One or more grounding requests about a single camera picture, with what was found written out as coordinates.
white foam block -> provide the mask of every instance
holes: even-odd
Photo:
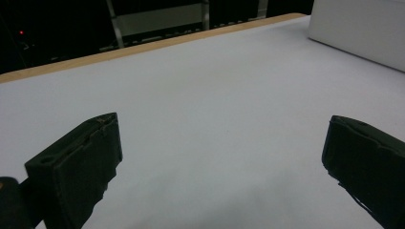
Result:
[[[315,0],[309,37],[405,72],[405,1]]]

table surface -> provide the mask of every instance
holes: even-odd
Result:
[[[84,228],[381,228],[321,154],[332,115],[405,139],[405,74],[308,39],[309,20],[2,83],[0,174],[117,112],[124,159]]]

